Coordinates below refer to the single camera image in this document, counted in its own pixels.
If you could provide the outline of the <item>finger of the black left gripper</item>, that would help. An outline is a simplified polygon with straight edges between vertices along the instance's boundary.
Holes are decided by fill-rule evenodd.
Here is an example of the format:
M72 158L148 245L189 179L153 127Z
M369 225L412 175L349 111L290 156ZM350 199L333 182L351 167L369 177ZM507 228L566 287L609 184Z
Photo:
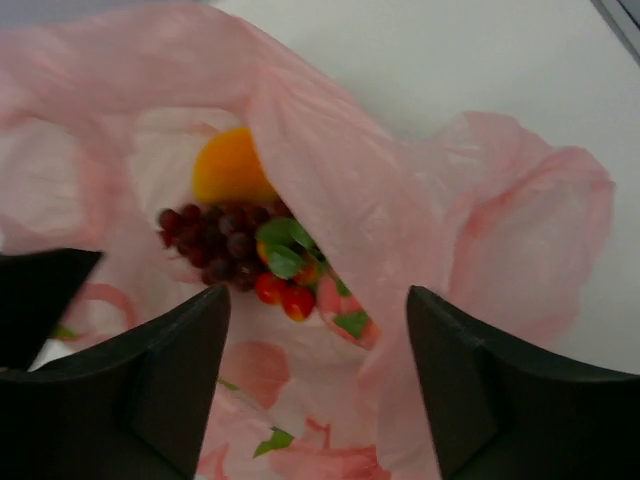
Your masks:
M1 256L1 367L27 370L102 258L62 248Z

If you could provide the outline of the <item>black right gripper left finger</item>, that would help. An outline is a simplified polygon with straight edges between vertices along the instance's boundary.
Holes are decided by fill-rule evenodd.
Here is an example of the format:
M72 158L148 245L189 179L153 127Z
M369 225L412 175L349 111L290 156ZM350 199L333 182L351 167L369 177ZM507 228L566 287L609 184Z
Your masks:
M211 287L91 348L1 375L4 479L192 479L231 314Z

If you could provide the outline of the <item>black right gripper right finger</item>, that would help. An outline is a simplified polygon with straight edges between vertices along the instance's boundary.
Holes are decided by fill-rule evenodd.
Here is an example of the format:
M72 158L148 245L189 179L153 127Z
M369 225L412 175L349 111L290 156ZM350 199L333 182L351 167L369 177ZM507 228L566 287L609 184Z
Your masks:
M638 478L638 375L539 348L424 287L406 314L442 478Z

